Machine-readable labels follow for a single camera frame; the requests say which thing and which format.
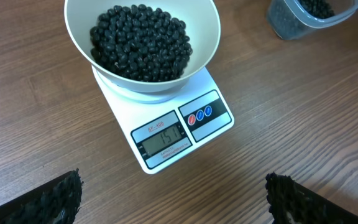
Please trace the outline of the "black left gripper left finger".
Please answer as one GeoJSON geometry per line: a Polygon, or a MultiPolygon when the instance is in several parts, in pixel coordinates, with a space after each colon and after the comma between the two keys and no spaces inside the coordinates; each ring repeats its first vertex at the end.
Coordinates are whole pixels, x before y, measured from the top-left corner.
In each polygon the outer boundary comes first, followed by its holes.
{"type": "Polygon", "coordinates": [[[83,181],[71,170],[0,206],[0,224],[72,224],[80,210],[83,181]]]}

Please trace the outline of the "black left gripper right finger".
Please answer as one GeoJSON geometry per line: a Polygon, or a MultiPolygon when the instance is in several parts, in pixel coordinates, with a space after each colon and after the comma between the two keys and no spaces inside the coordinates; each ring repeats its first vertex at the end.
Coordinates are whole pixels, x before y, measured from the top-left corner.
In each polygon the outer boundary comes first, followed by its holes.
{"type": "Polygon", "coordinates": [[[274,224],[358,224],[358,216],[330,202],[286,175],[265,177],[268,212],[274,224]]]}

